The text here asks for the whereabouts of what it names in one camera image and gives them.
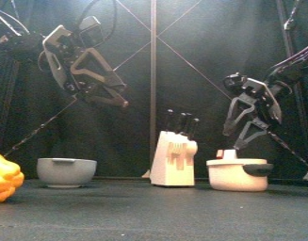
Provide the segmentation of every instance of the bowl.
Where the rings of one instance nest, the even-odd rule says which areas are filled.
[[[210,185],[223,191],[265,191],[273,164],[265,159],[219,159],[207,161]]]
[[[39,158],[38,177],[48,187],[72,188],[91,182],[98,168],[94,160],[72,158]]]

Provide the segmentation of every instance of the gray bowl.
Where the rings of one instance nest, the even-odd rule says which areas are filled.
[[[72,158],[39,158],[38,177],[48,187],[72,188],[91,182],[98,168],[94,160]]]

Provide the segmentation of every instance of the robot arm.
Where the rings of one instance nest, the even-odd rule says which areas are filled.
[[[249,146],[259,136],[282,123],[281,99],[293,93],[305,71],[308,70],[308,46],[283,62],[274,65],[265,81],[258,81],[239,73],[225,79],[226,88],[239,96],[231,100],[223,135],[230,136],[238,123],[250,120],[234,144],[237,150]]]
[[[120,96],[126,84],[104,57],[63,25],[44,39],[43,48],[55,80],[66,91],[88,103],[128,105]]]
[[[19,30],[3,16],[16,23]],[[70,94],[87,103],[128,106],[122,97],[126,84],[95,48],[104,42],[96,17],[84,18],[75,31],[60,25],[44,37],[31,33],[0,10],[0,32],[0,48],[19,61],[40,61],[46,57],[56,83]]]

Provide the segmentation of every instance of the cable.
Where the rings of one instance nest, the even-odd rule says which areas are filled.
[[[14,18],[7,12],[4,12],[3,10],[0,10],[0,13],[4,14],[6,16],[8,16],[12,20],[15,20],[15,22],[22,26],[22,28],[24,29],[24,31],[27,32],[27,34],[30,33],[28,28],[19,22],[19,20],[16,18]]]

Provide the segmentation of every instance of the rice cooker handle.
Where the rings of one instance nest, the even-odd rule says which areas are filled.
[[[54,158],[52,159],[54,162],[66,162],[66,163],[75,163],[76,159],[60,159],[60,158]]]

